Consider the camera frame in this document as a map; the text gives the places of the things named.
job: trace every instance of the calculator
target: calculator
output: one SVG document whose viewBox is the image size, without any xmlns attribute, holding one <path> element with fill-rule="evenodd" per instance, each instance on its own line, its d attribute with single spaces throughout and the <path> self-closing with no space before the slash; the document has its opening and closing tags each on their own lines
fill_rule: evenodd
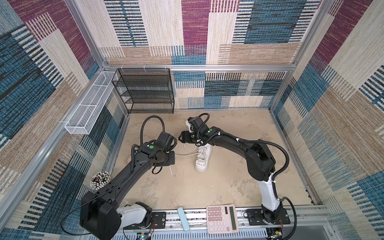
<svg viewBox="0 0 384 240">
<path fill-rule="evenodd" d="M 207 230 L 209 234 L 239 232 L 235 205 L 207 206 Z"/>
</svg>

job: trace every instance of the white mesh shelf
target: white mesh shelf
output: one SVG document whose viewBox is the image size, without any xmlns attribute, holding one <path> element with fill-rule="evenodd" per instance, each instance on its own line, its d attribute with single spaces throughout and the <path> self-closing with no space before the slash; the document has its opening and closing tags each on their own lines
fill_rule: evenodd
<svg viewBox="0 0 384 240">
<path fill-rule="evenodd" d="M 102 72 L 65 124 L 70 134 L 89 134 L 113 89 L 115 72 Z"/>
</svg>

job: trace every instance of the beige tabletop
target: beige tabletop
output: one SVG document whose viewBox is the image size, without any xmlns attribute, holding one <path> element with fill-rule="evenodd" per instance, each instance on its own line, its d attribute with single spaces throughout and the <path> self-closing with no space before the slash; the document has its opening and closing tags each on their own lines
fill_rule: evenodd
<svg viewBox="0 0 384 240">
<path fill-rule="evenodd" d="M 237 137 L 248 140 L 262 139 L 284 147 L 283 141 L 266 109 L 205 111 L 210 114 L 209 127 L 215 126 Z M 165 123 L 166 132 L 178 138 L 188 130 L 185 121 L 203 111 L 178 111 L 174 114 L 157 114 Z M 131 114 L 117 162 L 112 175 L 116 176 L 126 166 L 126 158 L 132 144 L 140 144 L 140 128 L 144 119 L 153 114 Z M 162 130 L 158 119 L 150 119 L 144 129 L 144 142 L 156 139 Z M 194 144 L 187 149 L 196 150 Z M 284 165 L 282 152 L 270 147 L 276 159 L 276 170 Z M 176 154 L 189 154 L 179 141 Z M 195 170 L 196 155 L 175 156 L 175 165 L 163 167 L 154 175 L 147 171 L 128 192 L 121 206 L 143 202 L 153 209 L 205 208 L 208 205 L 235 204 L 236 207 L 260 206 L 262 203 L 258 184 L 247 171 L 244 158 L 222 147 L 214 146 L 209 159 L 208 170 Z M 287 196 L 294 205 L 311 204 L 310 198 L 295 169 L 290 163 L 288 169 L 276 178 L 280 198 Z"/>
</svg>

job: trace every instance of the sneaker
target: sneaker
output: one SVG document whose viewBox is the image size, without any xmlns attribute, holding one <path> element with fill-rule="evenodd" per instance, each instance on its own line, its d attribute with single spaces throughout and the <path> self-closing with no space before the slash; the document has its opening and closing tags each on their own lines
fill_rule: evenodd
<svg viewBox="0 0 384 240">
<path fill-rule="evenodd" d="M 208 161 L 212 153 L 212 146 L 209 144 L 200 146 L 198 151 L 199 154 L 197 155 L 195 169 L 197 172 L 205 172 L 208 169 Z"/>
</svg>

